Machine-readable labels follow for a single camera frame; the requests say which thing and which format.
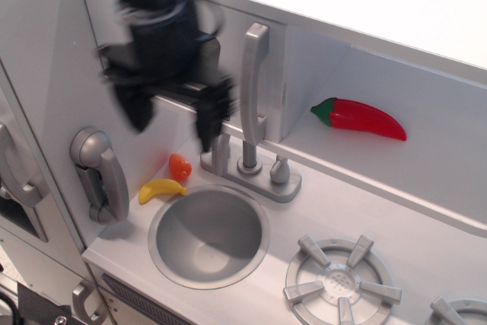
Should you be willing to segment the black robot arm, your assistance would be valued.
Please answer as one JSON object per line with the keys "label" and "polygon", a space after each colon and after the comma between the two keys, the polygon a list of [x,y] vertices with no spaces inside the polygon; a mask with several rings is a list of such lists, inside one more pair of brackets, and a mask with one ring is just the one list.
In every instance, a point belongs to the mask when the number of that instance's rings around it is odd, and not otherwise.
{"label": "black robot arm", "polygon": [[217,35],[223,16],[215,11],[215,29],[199,29],[198,0],[120,0],[119,14],[132,40],[99,48],[104,74],[131,125],[139,132],[153,117],[156,96],[188,104],[196,111],[196,133],[209,151],[231,115],[231,77],[218,69]]}

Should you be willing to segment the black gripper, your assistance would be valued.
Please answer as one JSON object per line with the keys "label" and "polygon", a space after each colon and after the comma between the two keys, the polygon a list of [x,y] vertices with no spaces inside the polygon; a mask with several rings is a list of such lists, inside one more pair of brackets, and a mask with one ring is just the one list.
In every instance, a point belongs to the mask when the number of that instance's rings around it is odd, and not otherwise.
{"label": "black gripper", "polygon": [[132,23],[129,29],[133,41],[102,45],[98,53],[130,125],[147,129],[157,95],[196,106],[197,136],[208,152],[235,111],[231,77],[218,69],[221,25],[201,31],[185,22]]}

